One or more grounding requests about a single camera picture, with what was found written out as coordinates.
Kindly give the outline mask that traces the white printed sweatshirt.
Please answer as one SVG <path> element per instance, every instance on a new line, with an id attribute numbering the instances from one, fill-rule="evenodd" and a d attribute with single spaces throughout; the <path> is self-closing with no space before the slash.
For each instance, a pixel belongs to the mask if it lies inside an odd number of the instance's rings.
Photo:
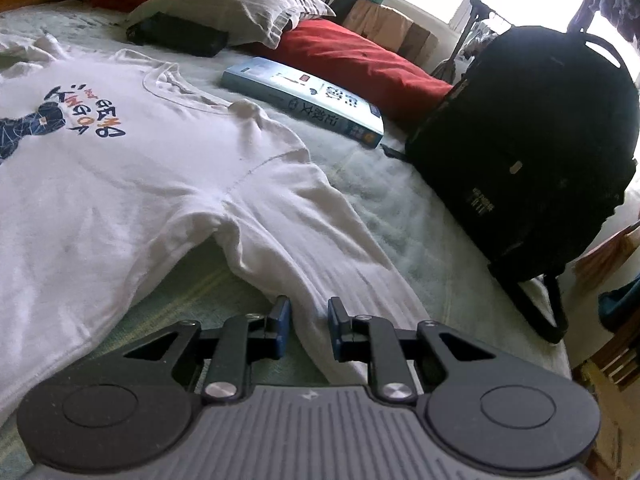
<path id="1" fill-rule="evenodd" d="M 95 349 L 193 247 L 287 296 L 330 382 L 326 303 L 402 328 L 419 298 L 303 141 L 252 102 L 227 102 L 133 50 L 1 39 L 1 413 Z"/>

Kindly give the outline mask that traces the black folded cloth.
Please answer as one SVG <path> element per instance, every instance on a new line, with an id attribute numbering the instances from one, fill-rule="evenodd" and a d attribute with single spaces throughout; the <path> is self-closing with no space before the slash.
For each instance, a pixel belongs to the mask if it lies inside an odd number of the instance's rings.
<path id="1" fill-rule="evenodd" d="M 212 58 L 227 47 L 229 34 L 158 12 L 130 25 L 126 30 L 126 37 L 138 46 L 152 44 L 202 58 Z"/>

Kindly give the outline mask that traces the black backpack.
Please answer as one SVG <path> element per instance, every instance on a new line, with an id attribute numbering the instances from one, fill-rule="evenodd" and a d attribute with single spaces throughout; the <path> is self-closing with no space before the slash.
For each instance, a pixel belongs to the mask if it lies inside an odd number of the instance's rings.
<path id="1" fill-rule="evenodd" d="M 589 32 L 514 26 L 387 156 L 412 165 L 543 340 L 568 329 L 566 266 L 623 203 L 636 172 L 639 92 Z"/>

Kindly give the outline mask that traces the light blue book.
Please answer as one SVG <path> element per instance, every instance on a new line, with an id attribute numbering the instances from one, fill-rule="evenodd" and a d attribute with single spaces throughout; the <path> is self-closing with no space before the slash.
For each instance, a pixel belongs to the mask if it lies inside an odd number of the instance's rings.
<path id="1" fill-rule="evenodd" d="M 375 105 L 337 84 L 266 58 L 227 68 L 221 84 L 368 148 L 376 148 L 384 136 L 382 114 Z"/>

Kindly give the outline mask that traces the green quilted bed cover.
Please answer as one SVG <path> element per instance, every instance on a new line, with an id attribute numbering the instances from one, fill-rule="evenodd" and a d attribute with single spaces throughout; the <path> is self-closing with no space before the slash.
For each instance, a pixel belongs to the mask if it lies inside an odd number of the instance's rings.
<path id="1" fill-rule="evenodd" d="M 564 346 L 547 344 L 526 325 L 490 277 L 482 255 L 411 167 L 387 158 L 379 150 L 369 150 L 354 140 L 221 88 L 222 72 L 241 63 L 242 52 L 194 58 L 154 47 L 136 47 L 125 40 L 121 22 L 114 12 L 94 10 L 81 3 L 32 6 L 2 14 L 1 39 L 6 35 L 31 40 L 51 36 L 74 52 L 112 55 L 133 50 L 176 64 L 185 81 L 211 96 L 256 104 L 303 141 L 311 160 L 346 198 L 419 298 L 427 318 L 437 318 L 555 373 L 568 374 L 570 363 Z M 271 300 L 235 275 L 222 248 L 209 238 L 191 248 L 88 354 L 110 350 L 180 318 L 198 318 L 212 325 L 237 313 L 266 310 Z M 329 380 L 308 356 L 296 331 L 286 358 L 260 371 L 270 382 Z M 1 474 L 6 479 L 21 477 L 30 466 L 13 412 L 9 416 L 1 413 Z"/>

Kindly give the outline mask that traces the red blanket roll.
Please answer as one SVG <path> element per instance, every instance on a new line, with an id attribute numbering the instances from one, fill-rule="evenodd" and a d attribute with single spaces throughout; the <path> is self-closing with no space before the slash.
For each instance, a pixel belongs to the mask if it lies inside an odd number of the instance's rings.
<path id="1" fill-rule="evenodd" d="M 275 49 L 249 44 L 246 50 L 337 84 L 404 129 L 420 126 L 451 90 L 398 54 L 328 20 L 301 22 Z"/>

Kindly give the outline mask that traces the grey pillow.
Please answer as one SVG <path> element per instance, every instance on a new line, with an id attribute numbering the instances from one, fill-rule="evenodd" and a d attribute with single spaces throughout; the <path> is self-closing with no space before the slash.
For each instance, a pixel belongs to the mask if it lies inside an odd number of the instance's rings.
<path id="1" fill-rule="evenodd" d="M 262 44 L 271 50 L 299 23 L 335 15 L 323 0 L 148 0 L 125 23 L 137 24 L 157 13 L 225 32 L 232 47 Z"/>

